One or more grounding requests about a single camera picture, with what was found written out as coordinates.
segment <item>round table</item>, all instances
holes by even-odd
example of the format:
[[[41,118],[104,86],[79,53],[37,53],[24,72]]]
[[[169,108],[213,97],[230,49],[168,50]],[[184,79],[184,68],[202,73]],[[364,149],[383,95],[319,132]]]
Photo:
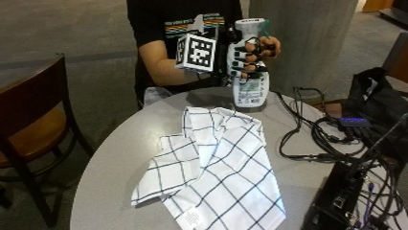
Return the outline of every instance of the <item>round table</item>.
[[[83,174],[72,229],[180,229],[160,199],[136,208],[130,205],[130,197],[149,160],[161,151],[160,137],[181,132],[186,106],[234,109],[231,88],[207,88],[174,95],[148,106],[121,124],[97,149]],[[278,229],[299,229],[332,164],[293,161],[281,156],[281,139],[297,124],[274,93],[267,95],[265,110],[247,114],[263,122],[267,156],[287,212]],[[306,105],[303,116],[315,121],[322,113]],[[285,151],[289,154],[322,152],[311,139],[310,128],[302,128]]]

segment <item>checkered towel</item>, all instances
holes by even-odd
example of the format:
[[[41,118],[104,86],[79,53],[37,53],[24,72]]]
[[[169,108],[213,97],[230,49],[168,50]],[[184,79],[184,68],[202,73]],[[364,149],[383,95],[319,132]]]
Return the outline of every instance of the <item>checkered towel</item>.
[[[132,205],[161,197],[182,229],[278,227],[286,213],[259,120],[225,108],[188,107],[182,133],[161,143]]]

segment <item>electronic device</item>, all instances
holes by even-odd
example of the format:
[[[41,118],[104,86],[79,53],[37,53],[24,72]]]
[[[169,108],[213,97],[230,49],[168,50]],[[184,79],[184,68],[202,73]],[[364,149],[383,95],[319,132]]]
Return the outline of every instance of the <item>electronic device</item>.
[[[354,211],[364,182],[364,173],[350,175],[351,167],[334,164],[330,177],[305,218],[302,230],[346,230],[358,224]]]
[[[338,118],[343,127],[372,127],[371,123],[364,118],[343,117]]]

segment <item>hand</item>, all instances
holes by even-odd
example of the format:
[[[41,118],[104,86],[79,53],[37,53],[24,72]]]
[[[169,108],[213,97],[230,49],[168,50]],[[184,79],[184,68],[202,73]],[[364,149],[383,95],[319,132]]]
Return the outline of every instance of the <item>hand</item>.
[[[254,37],[246,40],[242,46],[235,49],[246,53],[245,57],[241,57],[243,61],[257,62],[261,59],[267,60],[270,58],[277,58],[281,54],[281,41],[274,36]]]
[[[281,54],[281,41],[274,36],[262,36],[259,37],[261,41],[261,58],[270,59],[277,58]]]
[[[257,37],[249,40],[242,39],[238,43],[231,43],[229,46],[227,71],[233,78],[239,78],[239,83],[246,84],[250,79],[267,78],[269,76],[262,55],[270,56],[275,54],[275,49],[269,51],[267,48],[270,48],[270,45],[278,44],[281,49],[281,43],[278,39],[269,40],[266,37],[262,40],[265,50],[262,50],[262,41]]]

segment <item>chair seat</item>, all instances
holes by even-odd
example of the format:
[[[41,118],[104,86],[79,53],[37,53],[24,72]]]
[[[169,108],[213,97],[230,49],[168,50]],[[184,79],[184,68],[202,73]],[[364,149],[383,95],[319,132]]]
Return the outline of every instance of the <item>chair seat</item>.
[[[64,139],[67,131],[65,114],[59,108],[53,108],[41,119],[11,136],[9,141],[28,162],[52,150],[55,145]],[[0,151],[0,168],[11,166],[11,162]]]
[[[347,101],[346,99],[335,99],[335,100],[324,101],[326,111],[332,118],[342,117],[342,113],[343,113],[342,104],[344,104],[346,101]],[[324,109],[322,108],[322,102],[312,102],[308,104],[314,106],[315,108],[318,108],[320,111],[324,111]]]

